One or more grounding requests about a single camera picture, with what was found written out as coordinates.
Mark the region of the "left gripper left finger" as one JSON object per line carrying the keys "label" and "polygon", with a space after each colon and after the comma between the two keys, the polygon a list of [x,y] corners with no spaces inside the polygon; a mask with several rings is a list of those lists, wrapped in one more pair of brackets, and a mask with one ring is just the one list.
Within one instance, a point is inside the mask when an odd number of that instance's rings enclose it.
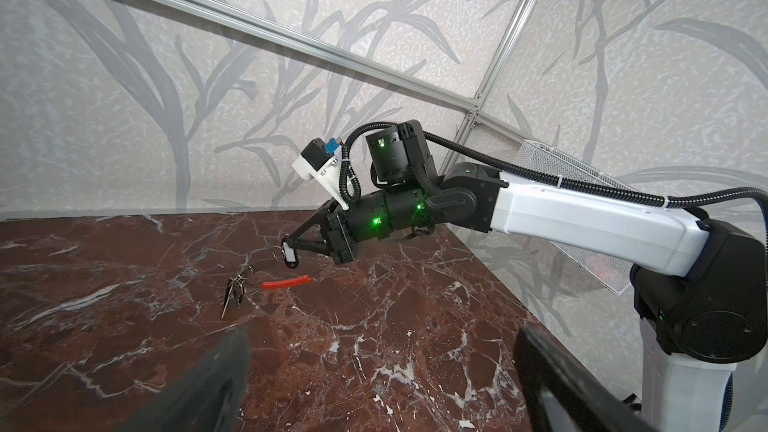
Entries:
{"label": "left gripper left finger", "polygon": [[250,357],[247,334],[238,328],[117,429],[233,431],[245,394]]}

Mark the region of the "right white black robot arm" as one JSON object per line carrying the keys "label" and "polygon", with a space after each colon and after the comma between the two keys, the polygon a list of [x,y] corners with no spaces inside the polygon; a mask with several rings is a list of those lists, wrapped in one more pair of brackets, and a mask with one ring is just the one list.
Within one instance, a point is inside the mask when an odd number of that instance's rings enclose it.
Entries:
{"label": "right white black robot arm", "polygon": [[352,262],[359,245],[431,233],[441,223],[528,235],[631,263],[643,341],[639,401],[620,401],[536,330],[515,357],[537,431],[720,431],[733,373],[767,342],[763,242],[712,219],[712,204],[767,195],[737,187],[657,196],[527,169],[423,130],[416,120],[372,122],[346,140],[315,139],[294,161],[329,199],[282,241],[285,263],[313,252]]}

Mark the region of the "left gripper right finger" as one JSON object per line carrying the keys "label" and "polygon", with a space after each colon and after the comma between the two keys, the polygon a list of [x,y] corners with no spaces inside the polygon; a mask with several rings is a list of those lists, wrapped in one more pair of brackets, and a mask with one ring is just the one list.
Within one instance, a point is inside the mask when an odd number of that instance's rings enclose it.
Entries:
{"label": "left gripper right finger", "polygon": [[514,360],[534,431],[651,431],[543,331],[519,330]]}

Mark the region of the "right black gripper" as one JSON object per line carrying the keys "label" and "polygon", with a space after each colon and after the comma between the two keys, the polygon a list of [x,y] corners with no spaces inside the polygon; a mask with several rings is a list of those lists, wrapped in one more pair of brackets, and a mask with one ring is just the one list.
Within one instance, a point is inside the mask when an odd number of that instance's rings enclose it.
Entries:
{"label": "right black gripper", "polygon": [[394,232],[384,191],[363,196],[344,210],[330,199],[294,232],[285,236],[296,250],[331,257],[336,264],[355,260],[359,244],[371,239],[385,239]]}

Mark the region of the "metal keyring plate red handle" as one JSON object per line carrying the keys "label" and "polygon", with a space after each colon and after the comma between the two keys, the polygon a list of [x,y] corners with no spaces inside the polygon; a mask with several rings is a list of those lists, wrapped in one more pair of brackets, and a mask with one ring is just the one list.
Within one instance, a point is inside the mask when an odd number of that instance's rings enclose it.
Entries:
{"label": "metal keyring plate red handle", "polygon": [[[282,258],[278,259],[275,254],[272,255],[273,262],[277,261],[280,262],[283,260],[283,254]],[[246,282],[250,279],[252,279],[256,275],[256,268],[258,265],[264,265],[266,263],[269,263],[271,261],[270,259],[263,259],[257,262],[246,262],[238,267],[236,275],[240,275],[244,279],[244,288],[246,292]],[[300,285],[308,284],[311,281],[311,278],[308,275],[300,275],[291,277],[289,279],[282,279],[282,280],[266,280],[266,279],[260,279],[258,281],[259,283],[259,289],[266,291],[266,290],[277,290],[277,289],[286,289],[286,288],[292,288],[297,287]]]}

